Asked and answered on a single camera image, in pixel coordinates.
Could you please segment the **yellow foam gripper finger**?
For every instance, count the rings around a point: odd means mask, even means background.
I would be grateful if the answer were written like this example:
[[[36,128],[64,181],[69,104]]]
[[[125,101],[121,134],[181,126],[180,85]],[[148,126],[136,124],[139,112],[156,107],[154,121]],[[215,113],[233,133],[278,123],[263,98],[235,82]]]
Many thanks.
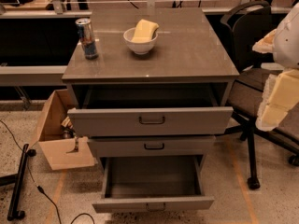
[[[261,131],[272,131],[299,103],[299,71],[287,69],[279,75],[270,74],[263,89],[256,127]]]
[[[266,36],[256,42],[253,45],[252,50],[262,54],[272,53],[275,34],[276,29],[272,30]]]

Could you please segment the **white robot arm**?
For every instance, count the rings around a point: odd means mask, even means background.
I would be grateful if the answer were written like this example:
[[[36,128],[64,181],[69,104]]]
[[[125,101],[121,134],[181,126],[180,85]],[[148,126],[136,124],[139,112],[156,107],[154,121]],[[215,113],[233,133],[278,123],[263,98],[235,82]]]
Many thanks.
[[[284,67],[282,73],[266,80],[257,113],[256,127],[272,131],[299,103],[299,3],[252,49],[272,53],[274,62]]]

